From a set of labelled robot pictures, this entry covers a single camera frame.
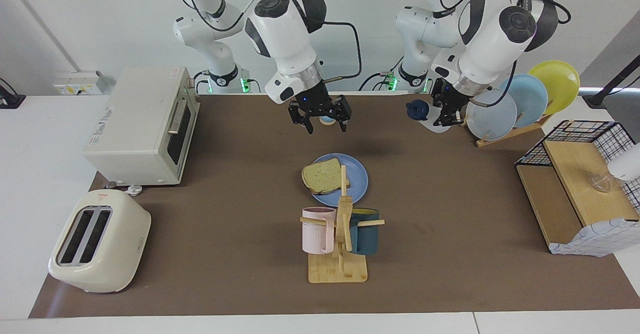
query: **toast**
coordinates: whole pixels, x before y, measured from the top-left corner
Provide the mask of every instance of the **toast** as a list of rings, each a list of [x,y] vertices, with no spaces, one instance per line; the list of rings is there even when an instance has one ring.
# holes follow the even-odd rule
[[[302,168],[302,181],[313,194],[327,194],[342,185],[341,166],[337,158],[318,161]]]

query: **power strip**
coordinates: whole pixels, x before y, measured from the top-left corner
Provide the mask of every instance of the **power strip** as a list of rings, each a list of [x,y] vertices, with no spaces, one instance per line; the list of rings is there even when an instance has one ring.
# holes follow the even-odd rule
[[[99,71],[58,72],[53,88],[59,95],[104,95],[109,84]]]

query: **dark blue mug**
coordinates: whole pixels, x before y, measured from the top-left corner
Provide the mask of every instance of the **dark blue mug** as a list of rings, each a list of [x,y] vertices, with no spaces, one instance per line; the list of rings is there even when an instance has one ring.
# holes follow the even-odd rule
[[[349,230],[351,234],[350,253],[358,255],[374,255],[378,251],[379,225],[358,226],[359,222],[378,220],[380,213],[376,209],[354,208],[351,212]]]

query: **wire basket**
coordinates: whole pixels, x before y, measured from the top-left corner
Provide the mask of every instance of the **wire basket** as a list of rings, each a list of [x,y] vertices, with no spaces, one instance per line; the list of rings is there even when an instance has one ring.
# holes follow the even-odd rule
[[[626,129],[615,121],[565,120],[558,124],[524,156],[516,165],[552,166],[543,145],[544,141],[594,143],[604,160],[609,163],[636,143]],[[622,183],[622,190],[640,214],[640,177]]]

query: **brown tabletop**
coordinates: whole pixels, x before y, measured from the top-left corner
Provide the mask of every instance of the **brown tabletop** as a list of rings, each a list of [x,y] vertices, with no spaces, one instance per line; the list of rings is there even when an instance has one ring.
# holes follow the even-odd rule
[[[514,168],[541,131],[481,149],[407,118],[411,96],[349,97],[348,131],[308,135],[263,96],[204,97],[182,183],[135,197],[152,223],[135,278],[96,294],[48,276],[30,318],[636,309],[613,255],[551,255]],[[302,167],[356,157],[378,209],[361,284],[310,284]]]

